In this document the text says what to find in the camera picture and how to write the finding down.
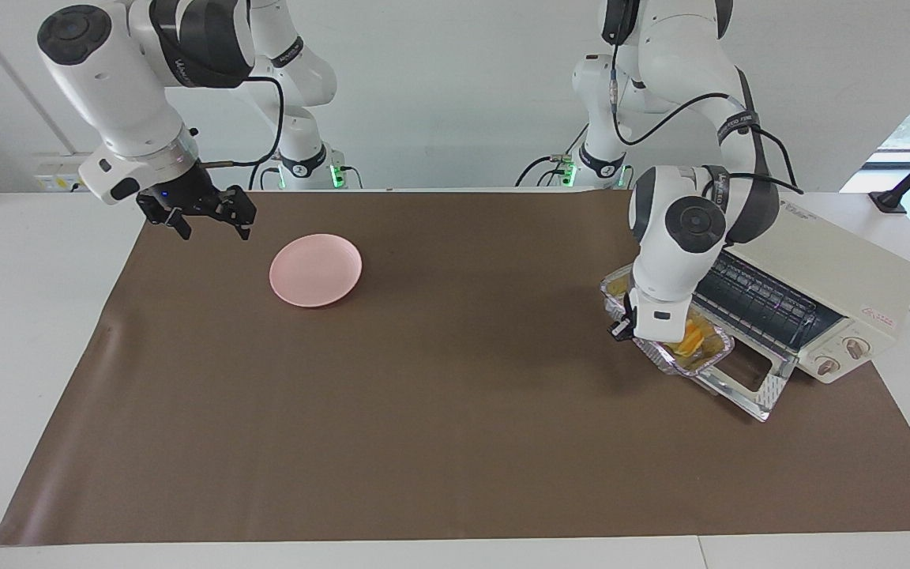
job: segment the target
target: white wall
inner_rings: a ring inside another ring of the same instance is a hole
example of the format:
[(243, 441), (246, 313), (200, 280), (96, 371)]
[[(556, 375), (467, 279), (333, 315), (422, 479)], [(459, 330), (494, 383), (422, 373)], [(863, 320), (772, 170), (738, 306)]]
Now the white wall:
[[(17, 125), (0, 129), (0, 145), (22, 139), (29, 154), (98, 144), (36, 53), (41, 19), (70, 3), (0, 0), (0, 52), (62, 133), (26, 136), (51, 130), (0, 95), (0, 116)], [(597, 4), (294, 0), (291, 9), (304, 39), (340, 77), (337, 99), (314, 109), (322, 133), (366, 183), (493, 187), (513, 183), (531, 159), (563, 151), (584, 125), (570, 75), (582, 55), (607, 50), (597, 37)], [(910, 112), (910, 0), (743, 0), (725, 44), (807, 190), (839, 190)], [(271, 143), (261, 120), (227, 93), (178, 89), (170, 98), (201, 130), (207, 160), (254, 158)], [(641, 120), (636, 130), (653, 122)], [(718, 152), (713, 129), (693, 115), (631, 158), (640, 170), (710, 163)], [(772, 160), (781, 173), (779, 155)], [(15, 173), (2, 175), (0, 185), (15, 187)], [(243, 183), (246, 172), (221, 172), (217, 181)]]

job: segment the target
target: orange food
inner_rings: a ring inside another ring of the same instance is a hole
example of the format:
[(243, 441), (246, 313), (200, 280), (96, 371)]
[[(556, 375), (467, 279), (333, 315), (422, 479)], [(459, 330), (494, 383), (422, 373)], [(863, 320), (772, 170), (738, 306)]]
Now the orange food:
[(618, 280), (610, 282), (607, 286), (607, 292), (613, 296), (624, 296), (627, 294), (628, 285), (630, 285), (630, 279), (627, 277), (618, 278)]
[(667, 345), (676, 356), (691, 357), (701, 349), (705, 343), (704, 332), (693, 320), (686, 321), (686, 336), (678, 345)]

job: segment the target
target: black clamp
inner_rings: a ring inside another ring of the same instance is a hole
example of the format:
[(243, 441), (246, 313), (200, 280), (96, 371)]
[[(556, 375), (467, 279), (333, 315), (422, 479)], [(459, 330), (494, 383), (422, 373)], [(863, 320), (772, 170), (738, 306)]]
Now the black clamp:
[(740, 134), (749, 134), (755, 126), (761, 125), (761, 119), (758, 113), (753, 111), (740, 112), (737, 115), (730, 116), (729, 120), (718, 130), (718, 144), (722, 144), (729, 134), (739, 132)]
[(300, 162), (290, 160), (289, 158), (280, 158), (280, 161), (290, 173), (293, 174), (293, 177), (296, 178), (310, 178), (311, 174), (314, 174), (314, 170), (318, 169), (318, 166), (325, 164), (325, 159), (329, 157), (329, 150), (322, 145), (322, 150), (318, 151), (318, 154), (315, 154), (313, 157), (308, 158)]
[(255, 205), (248, 198), (248, 194), (245, 194), (239, 185), (231, 187), (230, 190), (217, 192), (214, 198), (199, 198), (188, 212), (181, 208), (165, 208), (149, 190), (137, 195), (136, 203), (149, 223), (170, 227), (177, 231), (185, 241), (192, 236), (192, 228), (185, 220), (186, 216), (212, 217), (218, 222), (231, 224), (238, 231), (241, 239), (248, 241), (257, 212)]
[(631, 305), (631, 295), (624, 295), (624, 319), (614, 322), (609, 332), (617, 342), (626, 342), (634, 339), (634, 328), (637, 325), (637, 311)]
[(581, 162), (585, 166), (588, 166), (597, 176), (603, 179), (609, 179), (615, 176), (622, 166), (624, 166), (624, 159), (627, 158), (627, 155), (621, 156), (620, 159), (614, 160), (613, 162), (607, 162), (595, 158), (595, 156), (588, 154), (588, 149), (585, 148), (585, 145), (581, 145), (581, 152), (578, 153), (581, 156)]

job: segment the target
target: toaster oven knob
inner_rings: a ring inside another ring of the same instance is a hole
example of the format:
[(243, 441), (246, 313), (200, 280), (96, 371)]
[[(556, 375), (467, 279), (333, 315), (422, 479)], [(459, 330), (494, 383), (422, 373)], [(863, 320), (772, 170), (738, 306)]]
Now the toaster oven knob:
[(841, 364), (837, 360), (831, 360), (830, 357), (818, 357), (817, 364), (817, 375), (820, 375), (821, 378), (824, 375), (835, 374), (841, 369)]
[(860, 338), (849, 338), (844, 342), (845, 349), (848, 350), (848, 355), (852, 357), (853, 360), (861, 360), (866, 356), (869, 356), (871, 347), (866, 340)]

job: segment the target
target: green indicator light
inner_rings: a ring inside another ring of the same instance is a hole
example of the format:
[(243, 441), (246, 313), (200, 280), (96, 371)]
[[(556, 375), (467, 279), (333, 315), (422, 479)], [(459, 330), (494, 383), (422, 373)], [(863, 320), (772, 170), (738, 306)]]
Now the green indicator light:
[(574, 187), (574, 178), (577, 177), (578, 166), (571, 164), (570, 170), (567, 172), (567, 176), (564, 177), (564, 185), (566, 187)]
[(343, 172), (340, 171), (339, 167), (337, 167), (335, 164), (332, 165), (332, 178), (333, 182), (336, 185), (336, 190), (339, 190), (339, 188), (346, 185), (346, 178), (343, 177)]

